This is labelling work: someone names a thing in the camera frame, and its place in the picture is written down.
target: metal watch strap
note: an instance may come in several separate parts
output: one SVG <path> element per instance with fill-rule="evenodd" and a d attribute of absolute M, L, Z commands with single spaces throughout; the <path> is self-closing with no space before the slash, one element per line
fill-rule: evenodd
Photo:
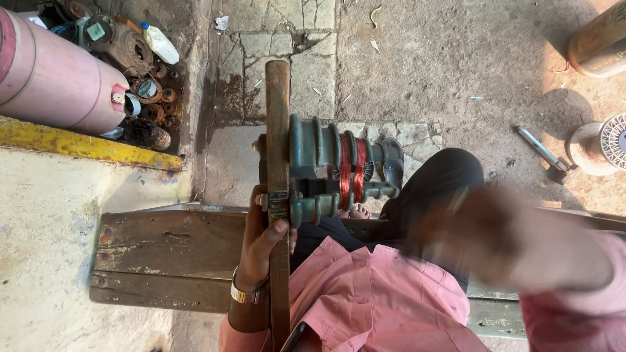
<path fill-rule="evenodd" d="M 258 290 L 254 292 L 239 291 L 235 287 L 235 275 L 237 275 L 237 269 L 239 269 L 239 266 L 237 266 L 235 268 L 235 271 L 233 272 L 233 279 L 230 284 L 230 296 L 239 303 L 259 304 L 263 302 L 264 291 L 269 281 L 267 281 L 265 284 L 263 284 L 263 286 L 261 286 L 260 288 L 258 288 Z"/>

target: person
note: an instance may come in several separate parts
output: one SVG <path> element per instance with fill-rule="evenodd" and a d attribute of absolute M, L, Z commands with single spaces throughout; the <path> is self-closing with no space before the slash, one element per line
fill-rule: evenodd
<path fill-rule="evenodd" d="M 299 168 L 291 177 L 314 176 Z M 470 191 L 450 209 L 459 189 Z M 261 192 L 257 186 L 252 200 Z M 464 150 L 444 149 L 415 172 L 386 202 L 387 222 L 373 242 L 351 237 L 337 218 L 294 231 L 285 220 L 263 230 L 263 216 L 251 201 L 233 280 L 236 291 L 261 292 L 262 299 L 231 300 L 220 351 L 272 349 L 269 254 L 287 231 L 287 350 L 487 351 L 465 326 L 471 271 L 519 290 L 532 351 L 626 351 L 624 241 L 485 187 L 482 166 Z M 401 255 L 415 233 L 427 239 L 420 246 L 437 244 L 435 259 Z"/>

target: pink cylinder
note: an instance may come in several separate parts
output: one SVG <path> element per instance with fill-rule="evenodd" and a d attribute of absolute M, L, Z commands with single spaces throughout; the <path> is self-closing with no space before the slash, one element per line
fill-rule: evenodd
<path fill-rule="evenodd" d="M 0 8 L 0 115 L 90 134 L 114 129 L 129 88 L 115 68 Z"/>

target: yellow painted edge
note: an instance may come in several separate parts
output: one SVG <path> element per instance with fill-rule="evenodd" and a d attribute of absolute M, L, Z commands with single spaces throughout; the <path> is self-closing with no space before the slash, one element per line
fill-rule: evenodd
<path fill-rule="evenodd" d="M 181 171 L 183 158 L 0 116 L 0 146 L 102 160 L 159 170 Z"/>

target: blurred hand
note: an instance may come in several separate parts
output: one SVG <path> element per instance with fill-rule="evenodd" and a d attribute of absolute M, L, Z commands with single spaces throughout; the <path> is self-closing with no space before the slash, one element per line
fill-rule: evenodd
<path fill-rule="evenodd" d="M 261 206 L 254 203 L 257 195 L 267 193 L 267 185 L 257 185 L 252 191 L 250 209 L 245 217 L 244 246 L 241 260 L 235 276 L 235 287 L 243 292 L 253 292 L 269 278 L 270 252 L 280 241 L 287 229 L 287 219 L 279 219 L 263 230 L 263 219 L 266 216 Z M 293 254 L 297 230 L 289 230 L 289 248 Z"/>
<path fill-rule="evenodd" d="M 608 257 L 584 224 L 522 204 L 505 190 L 472 191 L 456 212 L 448 204 L 434 206 L 413 227 L 408 253 L 523 292 L 596 290 L 613 278 Z"/>

